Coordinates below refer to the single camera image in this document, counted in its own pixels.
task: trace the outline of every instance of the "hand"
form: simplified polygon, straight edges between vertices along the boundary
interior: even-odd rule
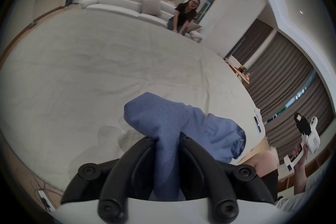
[[[297,145],[295,146],[295,150],[293,150],[293,157],[296,157],[297,155],[299,155],[299,151],[300,151],[300,146],[301,142],[297,143]],[[303,146],[303,156],[302,158],[297,162],[297,164],[294,166],[294,169],[299,169],[302,167],[305,167],[305,161],[307,159],[308,156],[308,147],[307,145]]]

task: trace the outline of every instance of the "wooden floor trim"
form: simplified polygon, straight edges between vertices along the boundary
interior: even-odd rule
[[[42,19],[43,17],[49,15],[50,13],[53,13],[53,12],[59,10],[59,9],[62,9],[62,8],[65,8],[65,6],[54,8],[54,9],[50,10],[49,12],[44,13],[43,15],[39,16],[38,18],[36,18],[34,20],[34,22],[37,22],[40,19]],[[10,55],[11,51],[13,50],[15,42],[29,29],[29,26],[30,25],[26,26],[16,37],[14,37],[14,39],[8,44],[8,46],[5,48],[4,52],[1,54],[1,57],[0,57],[0,70],[2,69],[3,64],[5,63],[6,59]]]

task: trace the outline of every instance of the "throw pillow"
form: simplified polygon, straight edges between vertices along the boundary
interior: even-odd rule
[[[198,25],[197,23],[195,23],[195,22],[192,21],[192,22],[189,23],[188,26],[187,26],[187,33],[189,33],[190,31],[196,30],[196,29],[198,29],[198,28],[201,28],[201,26]]]
[[[154,16],[161,15],[160,0],[143,0],[142,13]]]

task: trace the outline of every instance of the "curtain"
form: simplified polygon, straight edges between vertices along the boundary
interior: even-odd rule
[[[334,113],[329,96],[318,75],[295,103],[265,126],[268,142],[277,149],[280,164],[284,162],[283,158],[287,154],[292,154],[294,146],[301,141],[301,134],[294,121],[296,112],[303,115],[308,121],[316,116],[316,130],[319,135],[333,121]]]
[[[242,65],[255,53],[260,45],[265,41],[273,28],[266,23],[256,19],[244,36],[246,39],[232,54]]]
[[[296,46],[276,33],[249,71],[250,85],[246,90],[266,121],[303,88],[313,66]]]

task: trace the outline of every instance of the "leg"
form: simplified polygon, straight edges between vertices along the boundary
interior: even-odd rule
[[[260,152],[248,159],[243,164],[254,167],[257,175],[262,179],[266,187],[269,189],[274,201],[278,197],[278,167],[273,153],[268,151]]]
[[[270,150],[254,155],[243,164],[248,164],[254,167],[259,177],[263,177],[278,169],[275,157]]]
[[[173,20],[170,19],[170,20],[168,21],[167,29],[168,29],[168,30],[171,30],[171,31],[174,30]]]

